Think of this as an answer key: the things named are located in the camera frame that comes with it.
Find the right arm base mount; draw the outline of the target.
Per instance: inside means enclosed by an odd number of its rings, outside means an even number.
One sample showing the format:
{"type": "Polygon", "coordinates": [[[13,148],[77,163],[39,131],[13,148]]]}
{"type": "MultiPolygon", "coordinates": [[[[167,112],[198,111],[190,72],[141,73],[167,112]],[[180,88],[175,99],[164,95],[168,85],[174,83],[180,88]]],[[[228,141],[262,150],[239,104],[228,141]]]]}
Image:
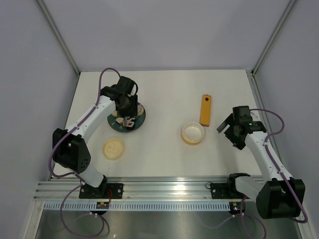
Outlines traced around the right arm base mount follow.
{"type": "Polygon", "coordinates": [[[250,177],[247,173],[232,173],[226,183],[206,182],[205,187],[210,191],[212,199],[243,199],[244,194],[236,190],[235,179],[250,177]]]}

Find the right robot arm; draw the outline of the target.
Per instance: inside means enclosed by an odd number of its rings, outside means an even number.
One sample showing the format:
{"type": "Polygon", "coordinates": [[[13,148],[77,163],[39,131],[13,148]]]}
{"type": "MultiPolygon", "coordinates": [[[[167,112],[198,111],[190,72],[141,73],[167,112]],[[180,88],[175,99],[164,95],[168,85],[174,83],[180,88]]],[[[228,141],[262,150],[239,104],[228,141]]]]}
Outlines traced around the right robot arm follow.
{"type": "Polygon", "coordinates": [[[234,107],[217,131],[223,132],[235,148],[249,148],[264,180],[259,184],[247,173],[230,174],[224,186],[229,196],[251,199],[263,219],[290,218],[297,222],[306,214],[302,205],[305,184],[284,167],[269,143],[270,134],[261,121],[253,120],[248,107],[234,107]]]}

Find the metal serving tongs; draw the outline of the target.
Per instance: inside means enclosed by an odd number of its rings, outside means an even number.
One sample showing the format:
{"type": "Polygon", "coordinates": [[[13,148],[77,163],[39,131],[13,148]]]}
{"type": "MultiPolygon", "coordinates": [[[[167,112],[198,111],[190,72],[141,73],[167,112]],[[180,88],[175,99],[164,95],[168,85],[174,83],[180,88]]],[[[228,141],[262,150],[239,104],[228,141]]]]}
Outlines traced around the metal serving tongs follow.
{"type": "Polygon", "coordinates": [[[137,99],[135,96],[128,97],[128,102],[125,104],[125,108],[123,109],[123,125],[128,126],[129,122],[132,118],[137,115],[137,99]]]}

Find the white rice cake piece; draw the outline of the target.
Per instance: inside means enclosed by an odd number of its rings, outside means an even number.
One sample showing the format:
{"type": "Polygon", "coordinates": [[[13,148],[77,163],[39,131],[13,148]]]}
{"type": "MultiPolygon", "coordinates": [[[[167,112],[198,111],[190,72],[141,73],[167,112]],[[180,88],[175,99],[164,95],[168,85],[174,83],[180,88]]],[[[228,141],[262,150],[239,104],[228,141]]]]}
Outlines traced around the white rice cake piece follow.
{"type": "Polygon", "coordinates": [[[119,124],[119,125],[123,125],[124,119],[121,118],[121,117],[118,117],[118,118],[116,118],[116,122],[117,122],[117,124],[119,124]]]}

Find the sushi roll red centre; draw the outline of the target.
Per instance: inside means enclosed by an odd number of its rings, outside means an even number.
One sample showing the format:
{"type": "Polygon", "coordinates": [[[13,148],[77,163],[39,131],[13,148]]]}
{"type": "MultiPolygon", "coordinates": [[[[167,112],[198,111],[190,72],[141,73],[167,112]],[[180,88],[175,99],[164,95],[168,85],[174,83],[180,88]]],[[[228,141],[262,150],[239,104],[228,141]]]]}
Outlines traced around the sushi roll red centre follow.
{"type": "Polygon", "coordinates": [[[126,120],[125,127],[133,127],[135,124],[135,118],[126,120]]]}

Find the cream round lid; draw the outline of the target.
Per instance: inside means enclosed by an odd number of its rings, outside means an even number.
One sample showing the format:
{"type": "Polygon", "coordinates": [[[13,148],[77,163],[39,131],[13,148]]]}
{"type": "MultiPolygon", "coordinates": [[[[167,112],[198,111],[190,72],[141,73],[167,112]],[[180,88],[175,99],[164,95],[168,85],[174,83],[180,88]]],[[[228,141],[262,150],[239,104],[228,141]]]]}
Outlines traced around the cream round lid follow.
{"type": "Polygon", "coordinates": [[[108,160],[117,160],[123,156],[125,144],[119,138],[111,138],[102,147],[102,153],[108,160]]]}

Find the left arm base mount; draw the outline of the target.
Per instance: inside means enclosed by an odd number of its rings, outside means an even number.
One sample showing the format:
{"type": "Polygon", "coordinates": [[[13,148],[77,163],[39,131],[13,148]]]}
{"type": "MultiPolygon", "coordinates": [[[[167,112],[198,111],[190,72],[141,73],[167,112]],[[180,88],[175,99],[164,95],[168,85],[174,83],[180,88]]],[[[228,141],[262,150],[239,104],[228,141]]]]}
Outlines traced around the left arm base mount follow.
{"type": "Polygon", "coordinates": [[[104,176],[99,187],[84,184],[80,188],[80,199],[122,199],[123,183],[110,183],[104,176]]]}

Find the steamed bun swirl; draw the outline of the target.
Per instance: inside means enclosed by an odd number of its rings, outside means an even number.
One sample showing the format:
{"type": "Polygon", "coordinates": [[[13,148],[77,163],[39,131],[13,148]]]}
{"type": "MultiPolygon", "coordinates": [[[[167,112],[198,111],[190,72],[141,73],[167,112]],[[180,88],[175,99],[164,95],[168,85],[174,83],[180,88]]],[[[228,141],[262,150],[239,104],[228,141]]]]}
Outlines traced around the steamed bun swirl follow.
{"type": "Polygon", "coordinates": [[[138,105],[138,116],[141,116],[144,113],[144,107],[142,104],[138,105]]]}

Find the aluminium frame rail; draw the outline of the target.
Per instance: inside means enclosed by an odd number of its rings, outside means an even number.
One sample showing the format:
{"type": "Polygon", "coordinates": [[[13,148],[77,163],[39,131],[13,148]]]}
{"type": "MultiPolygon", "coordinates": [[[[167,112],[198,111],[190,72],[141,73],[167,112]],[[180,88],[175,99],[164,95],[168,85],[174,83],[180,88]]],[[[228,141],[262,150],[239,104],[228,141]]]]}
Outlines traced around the aluminium frame rail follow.
{"type": "MultiPolygon", "coordinates": [[[[211,201],[210,182],[224,183],[228,176],[201,177],[110,177],[109,183],[122,183],[122,201],[211,201]]],[[[61,201],[80,185],[75,178],[40,181],[35,201],[61,201]]]]}

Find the blue ceramic plate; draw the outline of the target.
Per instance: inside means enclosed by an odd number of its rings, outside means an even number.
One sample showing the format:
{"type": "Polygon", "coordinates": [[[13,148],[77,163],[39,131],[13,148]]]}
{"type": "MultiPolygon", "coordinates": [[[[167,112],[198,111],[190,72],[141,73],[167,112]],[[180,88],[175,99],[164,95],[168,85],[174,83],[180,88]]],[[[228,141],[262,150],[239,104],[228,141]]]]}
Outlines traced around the blue ceramic plate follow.
{"type": "Polygon", "coordinates": [[[110,114],[107,117],[107,121],[108,121],[109,126],[113,130],[115,130],[117,132],[125,132],[125,133],[126,132],[131,132],[131,131],[134,131],[134,130],[138,129],[139,127],[141,127],[143,125],[143,123],[144,123],[144,121],[146,119],[146,111],[144,109],[144,113],[141,116],[137,115],[136,117],[134,117],[135,118],[135,124],[134,124],[133,127],[125,127],[124,125],[117,124],[116,118],[118,118],[118,117],[121,117],[121,116],[119,116],[119,114],[118,114],[117,117],[114,117],[114,116],[112,116],[112,114],[110,114]]]}

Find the yellow rectangular cutlery case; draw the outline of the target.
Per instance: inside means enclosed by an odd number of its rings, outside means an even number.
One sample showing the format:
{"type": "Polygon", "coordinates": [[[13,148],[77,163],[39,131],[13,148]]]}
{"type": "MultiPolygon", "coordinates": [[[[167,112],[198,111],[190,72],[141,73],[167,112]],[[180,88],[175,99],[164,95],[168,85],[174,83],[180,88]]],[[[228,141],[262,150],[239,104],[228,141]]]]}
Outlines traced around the yellow rectangular cutlery case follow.
{"type": "Polygon", "coordinates": [[[202,96],[199,123],[203,127],[209,127],[210,125],[211,102],[212,99],[210,95],[202,96]]]}

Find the yellow round lunch box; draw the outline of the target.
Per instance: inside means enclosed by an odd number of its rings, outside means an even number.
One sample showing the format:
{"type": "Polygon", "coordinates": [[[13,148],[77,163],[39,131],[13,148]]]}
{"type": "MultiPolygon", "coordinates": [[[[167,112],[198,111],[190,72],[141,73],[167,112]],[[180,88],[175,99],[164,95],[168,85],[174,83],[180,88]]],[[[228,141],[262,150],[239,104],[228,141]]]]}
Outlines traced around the yellow round lunch box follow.
{"type": "Polygon", "coordinates": [[[200,144],[204,138],[204,128],[197,122],[188,122],[181,129],[181,137],[186,144],[200,144]]]}

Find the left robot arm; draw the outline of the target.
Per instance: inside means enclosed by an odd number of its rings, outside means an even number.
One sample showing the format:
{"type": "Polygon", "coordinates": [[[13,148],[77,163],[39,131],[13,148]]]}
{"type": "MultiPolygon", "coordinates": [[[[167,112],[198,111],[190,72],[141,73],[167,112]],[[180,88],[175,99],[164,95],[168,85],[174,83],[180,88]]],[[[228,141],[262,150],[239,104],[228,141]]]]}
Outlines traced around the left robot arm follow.
{"type": "Polygon", "coordinates": [[[90,192],[96,198],[103,198],[108,186],[102,183],[104,175],[91,163],[87,143],[100,124],[113,112],[121,118],[138,115],[138,86],[135,81],[121,76],[112,86],[99,86],[95,103],[67,129],[56,129],[53,133],[51,159],[71,170],[62,177],[76,174],[90,185],[90,192]]]}

